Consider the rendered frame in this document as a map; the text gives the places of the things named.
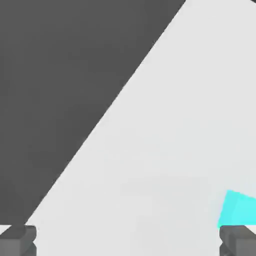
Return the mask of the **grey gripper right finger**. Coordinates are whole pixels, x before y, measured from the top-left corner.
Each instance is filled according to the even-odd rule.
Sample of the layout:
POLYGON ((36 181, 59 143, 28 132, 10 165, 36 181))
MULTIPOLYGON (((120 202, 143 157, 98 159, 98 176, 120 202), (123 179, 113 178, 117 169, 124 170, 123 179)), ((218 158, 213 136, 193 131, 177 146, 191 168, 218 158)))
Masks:
POLYGON ((219 256, 256 256, 256 234, 244 225, 222 225, 219 256))

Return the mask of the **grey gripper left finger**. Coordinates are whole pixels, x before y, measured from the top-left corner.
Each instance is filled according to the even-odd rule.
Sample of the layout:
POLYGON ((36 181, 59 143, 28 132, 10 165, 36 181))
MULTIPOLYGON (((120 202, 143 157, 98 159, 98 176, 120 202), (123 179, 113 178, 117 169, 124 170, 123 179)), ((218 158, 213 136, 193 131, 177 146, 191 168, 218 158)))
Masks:
POLYGON ((37 256, 34 225, 10 226, 0 234, 0 256, 37 256))

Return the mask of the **small cyan cube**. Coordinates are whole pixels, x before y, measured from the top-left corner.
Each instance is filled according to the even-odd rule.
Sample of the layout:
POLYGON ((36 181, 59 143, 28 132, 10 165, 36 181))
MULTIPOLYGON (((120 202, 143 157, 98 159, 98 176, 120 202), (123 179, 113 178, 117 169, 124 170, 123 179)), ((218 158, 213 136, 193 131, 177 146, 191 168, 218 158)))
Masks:
POLYGON ((256 226, 256 198, 228 190, 224 197, 217 227, 256 226))

